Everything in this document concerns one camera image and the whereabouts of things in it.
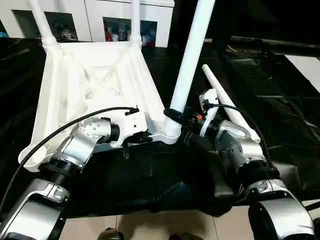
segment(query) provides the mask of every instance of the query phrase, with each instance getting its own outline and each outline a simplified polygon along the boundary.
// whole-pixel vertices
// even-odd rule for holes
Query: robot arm
[[[207,116],[212,107],[218,109],[205,98],[208,93],[199,98]],[[214,138],[216,149],[227,156],[244,187],[255,240],[316,239],[308,212],[287,189],[277,168],[265,158],[261,146],[245,128],[216,119],[205,125],[208,121],[203,115],[186,116],[174,109],[166,109],[164,114],[200,136],[205,127],[205,135]]]
[[[111,123],[96,116],[79,122],[0,225],[0,240],[57,240],[66,222],[63,208],[96,144],[119,147],[124,139],[147,130],[143,112]]]

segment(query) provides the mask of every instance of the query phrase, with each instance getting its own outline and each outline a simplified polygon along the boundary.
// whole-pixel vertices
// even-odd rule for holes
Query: white pole
[[[180,112],[183,112],[186,106],[214,5],[215,0],[198,0],[196,5],[191,30],[170,105],[170,108]],[[181,125],[166,117],[162,131],[168,137],[176,138],[181,133]]]
[[[130,46],[142,47],[140,35],[140,0],[131,0],[131,35]]]
[[[226,104],[226,105],[230,105],[235,107],[235,104],[232,102],[232,100],[230,99],[229,95],[227,94],[227,92],[224,90],[224,88],[221,86],[220,82],[218,81],[218,79],[216,78],[216,76],[214,75],[214,73],[210,70],[210,68],[208,67],[207,64],[202,66],[202,69],[204,71],[204,74],[206,75],[206,77],[208,78],[211,86],[216,89],[216,93],[218,96],[219,101],[222,104]],[[244,117],[241,115],[240,112],[230,109],[230,108],[224,108],[225,112],[228,114],[230,120],[235,123],[238,124],[239,126],[247,129],[251,135],[251,139],[257,143],[260,143],[260,137],[258,136],[258,134],[256,133],[255,130],[253,130],[248,123],[246,122],[246,120],[244,119]]]
[[[57,45],[57,40],[53,36],[50,26],[48,24],[45,13],[42,11],[39,0],[29,0],[31,10],[35,22],[41,33],[42,45],[44,48]]]

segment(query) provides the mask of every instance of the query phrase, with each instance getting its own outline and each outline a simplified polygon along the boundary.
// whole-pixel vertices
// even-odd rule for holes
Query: white cabinet
[[[155,38],[156,47],[167,47],[170,33],[174,0],[141,0],[140,19],[142,41]],[[94,42],[105,42],[106,31],[110,35],[120,35],[121,31],[130,36],[131,1],[130,0],[85,0],[87,16]],[[117,29],[110,27],[118,22]]]
[[[80,41],[92,40],[84,0],[39,1],[56,38],[62,27]],[[0,1],[0,20],[11,38],[40,37],[28,0]]]

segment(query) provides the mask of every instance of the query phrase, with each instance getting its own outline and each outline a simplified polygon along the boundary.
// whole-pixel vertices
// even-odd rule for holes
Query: black cable
[[[240,109],[240,108],[237,108],[236,106],[231,106],[231,105],[227,105],[227,104],[212,104],[211,105],[213,108],[214,107],[223,107],[223,108],[227,108],[227,109],[233,109],[233,110],[236,110],[238,111],[239,113],[242,113],[244,114],[249,120],[250,122],[254,125],[254,128],[255,130],[258,132],[259,134],[259,137],[261,138],[262,140],[262,144],[264,146],[264,149],[265,149],[265,152],[266,152],[266,156],[267,156],[267,161],[271,163],[271,158],[270,158],[270,154],[269,154],[269,150],[268,150],[268,147],[267,147],[267,144],[266,144],[266,140],[265,140],[265,137],[264,135],[262,134],[262,132],[260,131],[260,128],[258,127],[258,125],[256,124],[256,122],[253,120],[253,118],[244,110]]]
[[[62,132],[63,130],[67,129],[68,127],[84,120],[84,119],[87,119],[87,118],[90,118],[94,115],[97,115],[97,114],[101,114],[101,113],[105,113],[105,112],[109,112],[109,111],[113,111],[113,110],[130,110],[130,111],[136,111],[138,110],[137,108],[134,108],[134,107],[126,107],[126,106],[118,106],[118,107],[109,107],[109,108],[105,108],[105,109],[101,109],[101,110],[98,110],[98,111],[95,111],[95,112],[92,112],[92,113],[89,113],[87,115],[84,115],[82,117],[79,117],[77,118],[76,120],[73,120],[69,123],[67,123],[66,125],[60,127],[59,129],[57,129],[56,131],[54,131],[53,133],[51,133],[49,136],[47,136],[45,139],[43,139],[41,142],[38,143],[38,145],[36,145],[25,157],[24,159],[21,161],[21,163],[19,164],[18,168],[16,169],[15,173],[13,174],[10,182],[9,182],[9,185],[8,187],[6,188],[5,190],[5,193],[3,195],[3,199],[1,201],[1,204],[0,204],[0,214],[3,210],[3,207],[4,207],[4,203],[6,201],[6,198],[8,196],[8,193],[12,187],[12,184],[15,180],[15,178],[17,177],[19,171],[23,168],[23,166],[26,164],[26,162],[29,160],[29,158],[39,149],[41,148],[46,142],[48,142],[50,139],[52,139],[54,136],[56,136],[57,134],[59,134],[60,132]]]

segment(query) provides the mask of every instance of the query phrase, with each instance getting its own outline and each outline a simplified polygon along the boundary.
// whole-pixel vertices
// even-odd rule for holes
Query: white cylindrical rod
[[[142,47],[140,35],[140,0],[131,0],[131,35],[130,45]]]
[[[218,96],[220,103],[235,107],[235,104],[232,102],[229,95],[224,90],[224,88],[221,86],[220,82],[218,81],[218,79],[216,78],[214,73],[211,71],[211,69],[208,67],[208,65],[207,64],[203,65],[202,69],[204,71],[204,74],[208,78],[211,86],[214,89],[216,89],[216,93],[217,93],[217,96]],[[226,108],[226,107],[224,108],[224,110],[228,114],[230,120],[233,123],[238,124],[239,126],[247,129],[251,135],[251,139],[257,143],[260,143],[260,137],[258,136],[256,131],[253,130],[248,125],[248,123],[246,122],[246,120],[244,119],[244,117],[241,115],[240,112],[233,110],[233,109],[230,109],[230,108]]]
[[[180,112],[185,109],[214,5],[215,0],[198,0],[171,100],[171,109]],[[162,131],[168,137],[176,138],[181,133],[181,125],[166,117]]]
[[[48,24],[45,13],[42,11],[39,0],[29,0],[35,22],[41,33],[43,47],[51,47],[57,44]]]

